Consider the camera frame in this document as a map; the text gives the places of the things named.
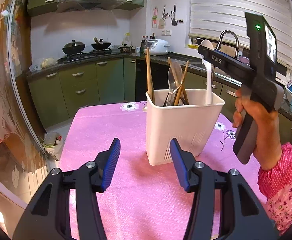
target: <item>range hood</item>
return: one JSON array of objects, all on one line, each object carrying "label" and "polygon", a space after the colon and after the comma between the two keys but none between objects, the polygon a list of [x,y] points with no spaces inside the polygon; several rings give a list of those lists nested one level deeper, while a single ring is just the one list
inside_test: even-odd
[{"label": "range hood", "polygon": [[74,10],[112,10],[127,0],[58,0],[57,13]]}]

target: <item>blue gripper pad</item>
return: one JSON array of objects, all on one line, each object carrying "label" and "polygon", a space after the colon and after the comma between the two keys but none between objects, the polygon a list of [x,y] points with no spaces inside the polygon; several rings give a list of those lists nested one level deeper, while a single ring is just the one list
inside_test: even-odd
[{"label": "blue gripper pad", "polygon": [[103,170],[103,177],[102,177],[102,184],[101,188],[105,191],[111,183],[111,180],[113,178],[113,174],[116,168],[116,164],[119,158],[120,154],[120,140],[115,138],[108,150],[108,160],[105,164],[104,170]]},{"label": "blue gripper pad", "polygon": [[199,178],[191,169],[196,162],[190,152],[183,151],[176,138],[170,141],[170,154],[180,185],[186,192],[194,192],[199,184]]}]

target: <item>floral sleeve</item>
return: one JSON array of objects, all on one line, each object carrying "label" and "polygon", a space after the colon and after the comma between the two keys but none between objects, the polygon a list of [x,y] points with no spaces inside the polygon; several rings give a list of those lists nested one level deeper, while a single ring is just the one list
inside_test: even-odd
[{"label": "floral sleeve", "polygon": [[292,145],[281,146],[282,156],[269,171],[259,170],[258,185],[267,197],[268,215],[284,233],[292,224]]}]

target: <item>table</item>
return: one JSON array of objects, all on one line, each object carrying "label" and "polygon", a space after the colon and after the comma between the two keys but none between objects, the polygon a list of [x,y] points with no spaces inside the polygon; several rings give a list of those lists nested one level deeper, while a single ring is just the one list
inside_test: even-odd
[{"label": "table", "polygon": [[[60,168],[78,169],[107,150],[115,137],[120,139],[121,153],[110,187],[97,193],[99,209],[108,240],[174,240],[183,239],[192,205],[193,194],[179,185],[172,163],[151,166],[146,154],[145,102],[132,103],[129,111],[121,104],[91,106],[80,109],[70,127]],[[266,201],[257,185],[259,163],[252,156],[241,164],[232,146],[234,139],[226,130],[234,130],[222,114],[218,118],[224,131],[214,129],[205,148],[196,157],[212,169],[240,171],[262,203]],[[219,205],[215,205],[212,235],[219,229]],[[75,192],[70,193],[72,237],[79,239]]]}]

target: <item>wok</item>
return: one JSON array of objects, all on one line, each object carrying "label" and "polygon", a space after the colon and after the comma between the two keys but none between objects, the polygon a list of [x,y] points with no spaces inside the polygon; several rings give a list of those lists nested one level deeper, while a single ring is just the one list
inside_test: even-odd
[{"label": "wok", "polygon": [[94,39],[94,41],[96,41],[96,43],[93,43],[92,46],[97,50],[107,49],[111,44],[111,42],[103,41],[103,39],[100,39],[99,41]]},{"label": "wok", "polygon": [[85,44],[83,44],[81,41],[72,40],[72,42],[67,43],[63,47],[63,52],[67,55],[71,55],[82,52],[84,48]]}]

